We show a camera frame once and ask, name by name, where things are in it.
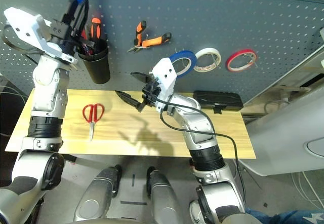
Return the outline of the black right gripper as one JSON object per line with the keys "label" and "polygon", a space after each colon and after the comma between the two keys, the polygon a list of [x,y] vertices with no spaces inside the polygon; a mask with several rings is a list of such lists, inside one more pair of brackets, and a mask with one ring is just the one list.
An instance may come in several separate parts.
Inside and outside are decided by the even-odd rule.
{"label": "black right gripper", "polygon": [[132,98],[130,94],[115,90],[117,96],[126,104],[134,107],[138,112],[141,112],[145,106],[155,107],[156,99],[161,92],[159,82],[153,79],[152,76],[141,72],[132,72],[131,76],[145,84],[142,89],[143,101],[139,102],[138,100]]}

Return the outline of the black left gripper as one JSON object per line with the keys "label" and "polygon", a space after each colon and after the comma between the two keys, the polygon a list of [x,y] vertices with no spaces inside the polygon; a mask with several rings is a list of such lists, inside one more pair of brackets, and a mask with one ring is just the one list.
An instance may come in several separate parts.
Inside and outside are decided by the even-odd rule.
{"label": "black left gripper", "polygon": [[74,55],[80,49],[80,37],[88,19],[89,0],[78,4],[69,0],[67,11],[61,21],[53,19],[50,25],[50,42],[55,43],[68,55]]}

